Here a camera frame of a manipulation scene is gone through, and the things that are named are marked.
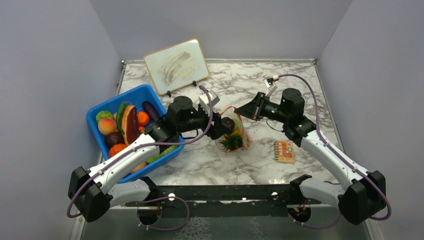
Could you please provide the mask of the dark purple toy plum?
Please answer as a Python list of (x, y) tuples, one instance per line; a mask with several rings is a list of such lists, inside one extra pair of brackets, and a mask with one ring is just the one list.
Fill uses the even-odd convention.
[(236, 127), (235, 121), (230, 117), (223, 117), (221, 119), (221, 124), (223, 126), (223, 133), (225, 135), (232, 134)]

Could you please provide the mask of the toy pineapple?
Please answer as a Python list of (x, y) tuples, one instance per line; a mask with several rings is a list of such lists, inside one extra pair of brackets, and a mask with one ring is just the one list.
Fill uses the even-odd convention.
[(235, 130), (231, 134), (225, 134), (218, 143), (225, 152), (233, 152), (244, 146), (243, 135), (240, 130)]

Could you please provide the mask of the clear orange-zip bag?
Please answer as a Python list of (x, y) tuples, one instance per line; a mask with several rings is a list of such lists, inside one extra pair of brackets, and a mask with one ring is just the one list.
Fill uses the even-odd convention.
[(251, 139), (245, 130), (242, 118), (239, 114), (235, 113), (236, 109), (234, 106), (229, 106), (220, 112), (222, 119), (230, 118), (235, 123), (232, 133), (224, 134), (215, 140), (217, 148), (224, 153), (247, 150), (251, 145)]

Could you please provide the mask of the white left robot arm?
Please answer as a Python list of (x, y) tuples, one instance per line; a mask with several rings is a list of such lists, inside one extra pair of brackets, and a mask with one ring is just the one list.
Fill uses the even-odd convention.
[(117, 155), (90, 169), (74, 169), (67, 193), (71, 200), (67, 216), (83, 217), (89, 223), (98, 220), (118, 200), (111, 193), (118, 181), (142, 162), (162, 153), (164, 147), (191, 144), (203, 136), (214, 140), (229, 133), (231, 127), (213, 111), (219, 101), (210, 91), (199, 96), (198, 108), (194, 108), (190, 98), (178, 96), (165, 115)]

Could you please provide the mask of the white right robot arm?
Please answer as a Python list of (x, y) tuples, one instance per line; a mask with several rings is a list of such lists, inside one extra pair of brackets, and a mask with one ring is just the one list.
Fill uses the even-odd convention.
[(283, 124), (285, 136), (298, 147), (315, 157), (338, 181), (320, 182), (305, 175), (291, 182), (289, 199), (300, 204), (315, 199), (335, 207), (351, 224), (359, 225), (367, 219), (386, 220), (392, 208), (386, 197), (386, 179), (379, 171), (370, 172), (355, 163), (335, 147), (304, 115), (305, 100), (299, 90), (287, 88), (281, 102), (273, 103), (263, 92), (258, 92), (249, 103), (235, 113), (258, 121), (271, 119)]

